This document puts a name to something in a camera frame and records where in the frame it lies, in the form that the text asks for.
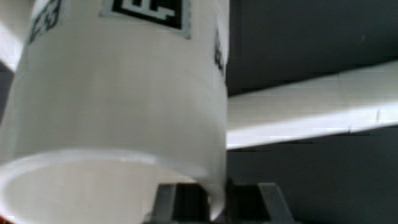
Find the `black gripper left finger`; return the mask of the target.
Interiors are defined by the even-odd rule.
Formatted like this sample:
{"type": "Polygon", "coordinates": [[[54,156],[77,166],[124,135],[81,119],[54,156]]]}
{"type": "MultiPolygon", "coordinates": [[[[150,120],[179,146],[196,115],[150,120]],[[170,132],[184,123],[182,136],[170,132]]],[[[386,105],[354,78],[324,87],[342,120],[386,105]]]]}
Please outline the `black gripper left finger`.
{"type": "Polygon", "coordinates": [[[193,183],[159,184],[141,224],[209,223],[209,202],[202,187],[193,183]]]}

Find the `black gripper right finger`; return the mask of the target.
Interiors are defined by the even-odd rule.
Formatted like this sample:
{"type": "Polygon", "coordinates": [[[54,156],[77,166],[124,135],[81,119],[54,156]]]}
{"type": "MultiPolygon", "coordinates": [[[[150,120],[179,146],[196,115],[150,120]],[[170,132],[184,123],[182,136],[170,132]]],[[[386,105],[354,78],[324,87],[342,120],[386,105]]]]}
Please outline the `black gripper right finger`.
{"type": "Polygon", "coordinates": [[[221,224],[296,224],[273,182],[237,184],[227,180],[221,224]]]}

